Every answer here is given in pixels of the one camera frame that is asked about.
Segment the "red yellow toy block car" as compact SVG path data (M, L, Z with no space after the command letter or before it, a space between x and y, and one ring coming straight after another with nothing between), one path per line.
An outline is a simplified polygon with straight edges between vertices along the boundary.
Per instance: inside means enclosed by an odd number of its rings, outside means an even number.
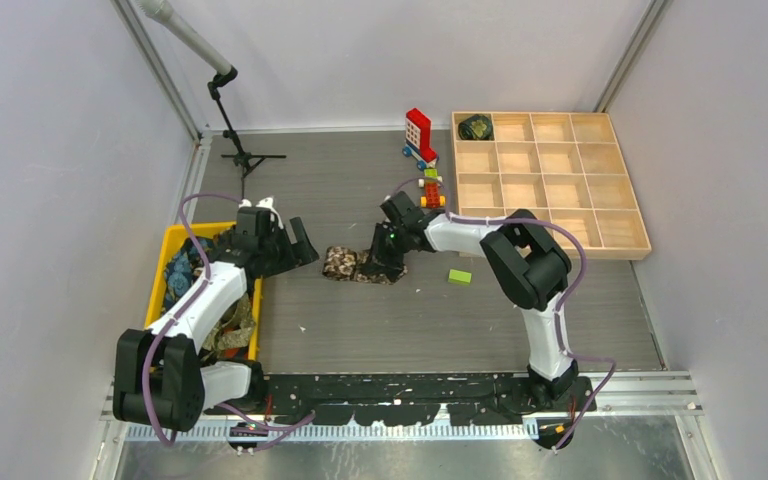
M417 180L417 185L422 189L420 206L422 208L437 209L446 205L446 197L441 193L440 182L442 177L434 168L423 171L423 176Z

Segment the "green toy block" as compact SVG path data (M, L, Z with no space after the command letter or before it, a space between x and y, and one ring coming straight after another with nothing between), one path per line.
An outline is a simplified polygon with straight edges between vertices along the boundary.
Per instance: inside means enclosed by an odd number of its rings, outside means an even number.
M472 273L463 270L450 269L448 273L448 282L457 285L470 285L472 282Z

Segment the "brown floral tie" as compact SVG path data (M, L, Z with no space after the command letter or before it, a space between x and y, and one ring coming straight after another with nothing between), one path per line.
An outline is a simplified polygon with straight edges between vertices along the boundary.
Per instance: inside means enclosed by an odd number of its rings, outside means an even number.
M390 267L372 259L369 249L355 251L331 246L326 250L322 275L334 281L392 285L408 272L406 266Z

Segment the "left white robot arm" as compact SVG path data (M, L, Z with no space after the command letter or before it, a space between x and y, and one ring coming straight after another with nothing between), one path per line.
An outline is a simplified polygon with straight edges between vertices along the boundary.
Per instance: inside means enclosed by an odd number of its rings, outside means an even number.
M117 342L113 414L150 426L167 445L191 430L206 409L230 401L240 412L253 414L265 405L267 382L258 362L203 365L199 353L229 308L251 296L254 281L319 258L302 219L283 219L272 197L236 204L235 222L210 251L186 214L179 214L203 271L159 319L143 330L126 330Z

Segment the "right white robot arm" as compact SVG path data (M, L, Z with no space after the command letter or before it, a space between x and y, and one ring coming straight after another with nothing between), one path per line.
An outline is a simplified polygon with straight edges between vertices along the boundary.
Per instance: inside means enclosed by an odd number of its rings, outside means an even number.
M565 403L578 376L577 361L568 350L563 307L572 264L547 223L524 209L508 217L485 218L425 210L403 192L385 200L381 209L386 219L376 225L358 272L395 281L411 251L486 259L502 292L524 320L532 400L549 411Z

